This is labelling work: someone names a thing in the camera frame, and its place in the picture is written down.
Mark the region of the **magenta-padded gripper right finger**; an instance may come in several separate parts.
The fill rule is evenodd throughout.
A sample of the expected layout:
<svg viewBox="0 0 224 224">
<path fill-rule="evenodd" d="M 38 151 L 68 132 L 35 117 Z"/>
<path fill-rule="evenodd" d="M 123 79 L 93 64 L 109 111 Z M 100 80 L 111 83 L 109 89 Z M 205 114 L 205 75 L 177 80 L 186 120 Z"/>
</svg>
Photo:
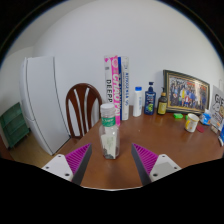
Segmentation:
<svg viewBox="0 0 224 224">
<path fill-rule="evenodd" d="M 131 153 L 143 186 L 181 169 L 181 167 L 166 154 L 157 155 L 137 144 L 132 144 Z"/>
</svg>

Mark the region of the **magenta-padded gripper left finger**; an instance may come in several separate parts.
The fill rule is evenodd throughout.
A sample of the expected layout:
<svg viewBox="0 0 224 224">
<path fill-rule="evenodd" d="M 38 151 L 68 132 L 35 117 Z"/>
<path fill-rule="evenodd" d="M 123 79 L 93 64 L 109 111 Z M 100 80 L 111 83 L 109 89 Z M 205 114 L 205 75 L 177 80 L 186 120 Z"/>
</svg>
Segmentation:
<svg viewBox="0 0 224 224">
<path fill-rule="evenodd" d="M 91 154 L 92 145 L 86 144 L 67 155 L 58 154 L 42 169 L 76 185 L 81 185 Z"/>
</svg>

